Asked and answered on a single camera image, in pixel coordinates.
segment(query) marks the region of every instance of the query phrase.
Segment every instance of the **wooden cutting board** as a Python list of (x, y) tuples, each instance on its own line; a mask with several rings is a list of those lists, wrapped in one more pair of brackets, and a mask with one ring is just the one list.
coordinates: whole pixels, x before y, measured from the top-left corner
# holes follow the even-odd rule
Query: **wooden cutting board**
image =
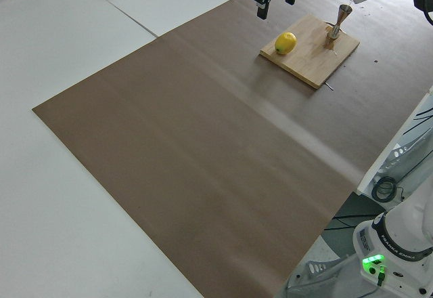
[(334, 41), (334, 50), (329, 46), (325, 48), (326, 34), (331, 29), (324, 21), (307, 15), (284, 31), (295, 34), (298, 40), (293, 51), (284, 56), (278, 54), (274, 48), (275, 37), (260, 54), (318, 89), (359, 45), (357, 39), (340, 31)]

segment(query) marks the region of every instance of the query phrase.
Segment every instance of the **brown paper sheet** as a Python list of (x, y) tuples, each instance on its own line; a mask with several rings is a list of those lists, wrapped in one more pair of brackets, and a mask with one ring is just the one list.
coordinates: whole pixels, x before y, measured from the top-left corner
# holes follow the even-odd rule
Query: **brown paper sheet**
[[(401, 6), (382, 1), (371, 10)], [(229, 1), (34, 111), (203, 296), (272, 297), (432, 82), (412, 7), (348, 18), (361, 45), (335, 91), (258, 56), (312, 6), (332, 20), (338, 5), (273, 0), (262, 21)]]

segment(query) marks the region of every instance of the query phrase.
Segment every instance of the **copper jigger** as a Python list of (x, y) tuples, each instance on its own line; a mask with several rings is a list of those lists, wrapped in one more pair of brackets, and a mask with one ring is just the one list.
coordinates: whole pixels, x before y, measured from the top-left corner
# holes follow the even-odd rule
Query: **copper jigger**
[(352, 12), (352, 7), (349, 5), (340, 5), (340, 8), (338, 9), (338, 19), (337, 19), (337, 23), (334, 25), (334, 27), (332, 28), (332, 30), (330, 30), (327, 33), (328, 38), (330, 38), (331, 40), (337, 39), (340, 34), (340, 25), (341, 23), (347, 18), (347, 16), (350, 15), (350, 13)]

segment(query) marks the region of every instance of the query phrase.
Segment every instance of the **lemon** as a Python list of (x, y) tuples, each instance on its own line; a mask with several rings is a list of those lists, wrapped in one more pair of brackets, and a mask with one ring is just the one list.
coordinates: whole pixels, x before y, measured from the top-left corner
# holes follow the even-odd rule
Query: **lemon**
[(283, 33), (275, 41), (275, 51), (278, 54), (287, 54), (296, 46), (296, 36), (292, 33)]

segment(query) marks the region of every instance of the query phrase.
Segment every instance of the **wooden block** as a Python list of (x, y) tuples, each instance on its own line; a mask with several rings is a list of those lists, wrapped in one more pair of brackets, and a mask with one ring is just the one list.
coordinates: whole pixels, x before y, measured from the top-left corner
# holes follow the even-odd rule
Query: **wooden block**
[(277, 38), (262, 48), (260, 54), (318, 89), (359, 45), (358, 40), (340, 31), (334, 50), (326, 49), (326, 34), (330, 29), (329, 24), (307, 15), (285, 30), (294, 33), (298, 40), (289, 54), (283, 56), (275, 51)]

